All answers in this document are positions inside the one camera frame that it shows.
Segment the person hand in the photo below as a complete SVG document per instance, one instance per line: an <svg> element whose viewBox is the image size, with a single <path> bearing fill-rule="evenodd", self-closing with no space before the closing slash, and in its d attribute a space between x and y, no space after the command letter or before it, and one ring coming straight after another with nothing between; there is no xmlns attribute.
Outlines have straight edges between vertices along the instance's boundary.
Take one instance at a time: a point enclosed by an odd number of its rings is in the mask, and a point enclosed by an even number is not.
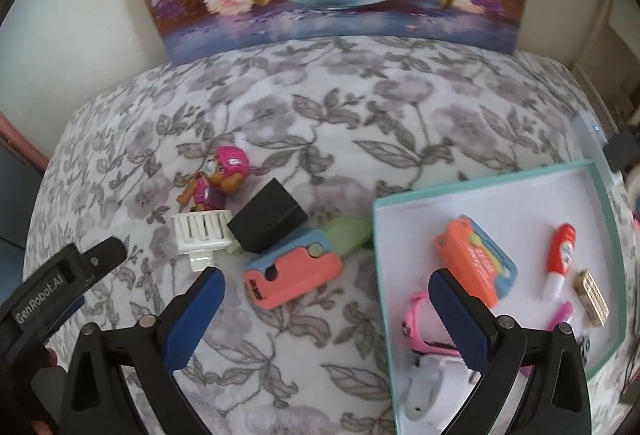
<svg viewBox="0 0 640 435"><path fill-rule="evenodd" d="M53 351L53 349L48 348L48 358L43 363L40 363L40 369L55 367L57 364L58 355L55 354L55 351ZM48 426L46 422L35 420L31 421L30 424L32 425L32 429L34 430L34 432L38 435L53 434L52 429L50 429L50 426Z"/></svg>

